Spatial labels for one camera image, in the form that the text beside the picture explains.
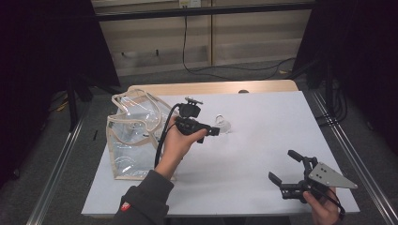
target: human hand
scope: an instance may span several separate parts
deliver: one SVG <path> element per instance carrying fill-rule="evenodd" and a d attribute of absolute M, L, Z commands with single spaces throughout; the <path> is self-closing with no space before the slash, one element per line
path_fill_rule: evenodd
<path fill-rule="evenodd" d="M 336 200 L 336 196 L 331 192 L 336 193 L 336 187 L 331 187 L 328 190 L 328 196 Z M 302 194 L 307 203 L 313 208 L 313 222 L 315 225 L 331 225 L 339 219 L 339 209 L 333 202 L 322 197 L 319 201 L 309 192 L 304 191 Z"/>
<path fill-rule="evenodd" d="M 207 130 L 201 129 L 191 135 L 183 135 L 178 128 L 174 126 L 176 117 L 170 119 L 168 132 L 164 140 L 163 156 L 155 171 L 170 179 L 176 170 L 179 162 L 188 153 L 191 145 L 206 136 Z"/>

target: white table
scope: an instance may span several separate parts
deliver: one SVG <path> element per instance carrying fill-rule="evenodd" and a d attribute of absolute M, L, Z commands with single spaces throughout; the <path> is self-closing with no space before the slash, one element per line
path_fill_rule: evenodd
<path fill-rule="evenodd" d="M 184 96 L 160 96 L 171 106 Z M 195 143 L 176 171 L 167 204 L 169 217 L 286 216 L 309 213 L 308 204 L 283 200 L 268 172 L 284 183 L 303 179 L 304 168 L 287 155 L 289 149 L 317 157 L 341 173 L 311 110 L 299 91 L 192 95 L 201 100 L 198 121 L 214 123 L 222 114 L 232 132 Z M 120 197 L 139 181 L 114 180 L 105 147 L 82 214 L 111 217 Z M 347 213 L 359 212 L 349 189 L 337 194 Z"/>

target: power outlet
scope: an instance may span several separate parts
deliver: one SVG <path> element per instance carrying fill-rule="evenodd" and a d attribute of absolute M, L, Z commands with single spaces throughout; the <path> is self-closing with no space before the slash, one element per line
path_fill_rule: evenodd
<path fill-rule="evenodd" d="M 180 8 L 189 8 L 191 6 L 190 0 L 179 0 L 179 7 Z"/>
<path fill-rule="evenodd" d="M 201 0 L 179 0 L 180 8 L 200 8 L 201 6 Z"/>
<path fill-rule="evenodd" d="M 191 8 L 200 8 L 201 0 L 191 0 Z"/>

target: silver metal plate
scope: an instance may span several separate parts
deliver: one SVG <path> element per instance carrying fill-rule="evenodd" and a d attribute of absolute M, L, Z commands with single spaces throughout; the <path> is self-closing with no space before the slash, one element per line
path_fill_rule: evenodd
<path fill-rule="evenodd" d="M 309 178 L 328 187 L 358 188 L 356 184 L 343 177 L 323 162 L 319 162 L 315 166 Z"/>

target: clear plastic bag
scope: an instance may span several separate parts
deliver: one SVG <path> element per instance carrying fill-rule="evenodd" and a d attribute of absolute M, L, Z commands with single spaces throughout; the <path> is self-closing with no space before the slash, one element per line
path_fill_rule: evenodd
<path fill-rule="evenodd" d="M 114 178 L 143 180 L 153 170 L 158 141 L 172 108 L 139 89 L 112 96 L 112 102 L 118 112 L 108 116 L 106 137 Z"/>

